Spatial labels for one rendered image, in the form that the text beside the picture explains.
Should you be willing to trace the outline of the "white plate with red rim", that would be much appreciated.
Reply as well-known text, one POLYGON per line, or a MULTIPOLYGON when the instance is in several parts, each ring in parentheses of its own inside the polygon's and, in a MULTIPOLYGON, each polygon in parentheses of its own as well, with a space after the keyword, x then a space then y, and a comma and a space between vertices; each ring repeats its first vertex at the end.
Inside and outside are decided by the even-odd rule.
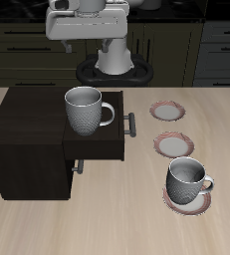
POLYGON ((194 151, 193 141, 181 132, 168 131, 153 140, 155 151, 162 156, 176 158, 189 156, 194 151))
POLYGON ((174 101, 159 101, 151 105, 150 114, 163 122, 176 122, 185 116, 185 108, 174 101))
POLYGON ((166 187, 162 188, 162 198, 168 208, 184 216, 197 216, 205 213, 211 206, 211 193, 199 194, 193 201, 185 205, 174 203, 168 196, 166 187))

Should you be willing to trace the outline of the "dark kitchen cupboards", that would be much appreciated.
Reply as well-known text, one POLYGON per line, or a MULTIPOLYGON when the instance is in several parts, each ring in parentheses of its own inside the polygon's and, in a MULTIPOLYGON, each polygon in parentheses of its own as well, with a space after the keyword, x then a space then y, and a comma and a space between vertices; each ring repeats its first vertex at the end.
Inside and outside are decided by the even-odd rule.
MULTIPOLYGON (((200 23, 131 23, 127 45, 153 67, 151 87, 190 87, 200 45, 200 23)), ((45 36, 42 23, 0 23, 0 87, 77 86, 76 68, 101 46, 72 40, 68 54, 45 36)))

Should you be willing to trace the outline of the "dark wooden cabinet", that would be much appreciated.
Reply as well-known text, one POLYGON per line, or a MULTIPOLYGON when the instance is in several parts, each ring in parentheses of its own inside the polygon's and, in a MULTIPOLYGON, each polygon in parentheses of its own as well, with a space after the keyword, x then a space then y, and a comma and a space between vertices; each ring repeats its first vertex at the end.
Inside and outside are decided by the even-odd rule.
POLYGON ((68 200, 67 87, 10 88, 0 105, 0 194, 5 200, 68 200))

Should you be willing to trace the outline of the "dark wooden drawer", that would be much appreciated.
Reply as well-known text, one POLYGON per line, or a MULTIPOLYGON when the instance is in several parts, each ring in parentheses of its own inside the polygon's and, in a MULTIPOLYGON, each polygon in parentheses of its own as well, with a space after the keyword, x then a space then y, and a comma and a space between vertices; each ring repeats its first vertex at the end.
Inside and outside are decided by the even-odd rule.
POLYGON ((123 113, 123 91, 102 92, 103 100, 115 109, 115 119, 90 136, 80 136, 66 122, 63 148, 66 160, 120 159, 124 161, 124 136, 136 136, 134 113, 123 113))

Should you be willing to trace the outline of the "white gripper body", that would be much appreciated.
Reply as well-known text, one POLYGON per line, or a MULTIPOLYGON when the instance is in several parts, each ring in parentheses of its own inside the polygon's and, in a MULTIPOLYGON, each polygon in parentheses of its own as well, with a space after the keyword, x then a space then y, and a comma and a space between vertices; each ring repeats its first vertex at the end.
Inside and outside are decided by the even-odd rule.
POLYGON ((127 34, 125 0, 49 0, 49 40, 116 39, 127 34))

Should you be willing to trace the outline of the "white porcelain mug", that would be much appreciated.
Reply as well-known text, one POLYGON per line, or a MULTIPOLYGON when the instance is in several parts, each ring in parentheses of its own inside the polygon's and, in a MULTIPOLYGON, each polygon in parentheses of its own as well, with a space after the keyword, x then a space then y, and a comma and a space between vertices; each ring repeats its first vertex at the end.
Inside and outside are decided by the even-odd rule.
POLYGON ((213 178, 206 174, 204 165, 194 158, 177 157, 168 166, 166 191, 176 204, 188 204, 198 195, 209 193, 213 187, 213 178))
POLYGON ((93 87, 76 87, 65 93, 66 113, 71 128, 78 135, 92 135, 99 127, 105 127, 115 119, 115 109, 103 101, 102 93, 93 87), (112 117, 102 122, 102 110, 107 108, 112 117))

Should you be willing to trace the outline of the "black kitchen countertop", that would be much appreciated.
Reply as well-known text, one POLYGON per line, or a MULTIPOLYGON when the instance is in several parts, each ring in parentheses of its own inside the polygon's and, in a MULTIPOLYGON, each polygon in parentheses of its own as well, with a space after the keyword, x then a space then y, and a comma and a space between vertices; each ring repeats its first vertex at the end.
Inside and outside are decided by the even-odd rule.
MULTIPOLYGON (((0 0, 0 23, 44 23, 48 0, 0 0)), ((201 23, 204 14, 194 0, 162 0, 158 10, 131 9, 128 23, 201 23)))

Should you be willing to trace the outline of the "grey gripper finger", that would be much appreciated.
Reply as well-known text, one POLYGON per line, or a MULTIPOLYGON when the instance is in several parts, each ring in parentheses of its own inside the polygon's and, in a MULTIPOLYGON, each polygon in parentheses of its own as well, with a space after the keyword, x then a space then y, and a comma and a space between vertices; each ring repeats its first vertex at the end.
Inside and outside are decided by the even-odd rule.
POLYGON ((67 40, 62 40, 61 43, 63 44, 63 46, 65 47, 66 53, 67 54, 71 54, 72 53, 72 45, 69 45, 67 43, 67 40))
POLYGON ((112 43, 112 39, 103 39, 102 41, 102 52, 107 53, 109 51, 109 46, 112 43))

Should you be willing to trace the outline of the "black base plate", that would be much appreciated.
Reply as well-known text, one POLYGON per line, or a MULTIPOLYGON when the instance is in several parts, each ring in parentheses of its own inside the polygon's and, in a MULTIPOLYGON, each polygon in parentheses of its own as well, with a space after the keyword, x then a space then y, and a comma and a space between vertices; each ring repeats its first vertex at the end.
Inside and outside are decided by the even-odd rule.
POLYGON ((121 75, 108 75, 95 67, 99 56, 89 54, 77 66, 76 76, 83 86, 96 88, 144 88, 153 78, 152 66, 140 54, 132 54, 134 68, 121 75))

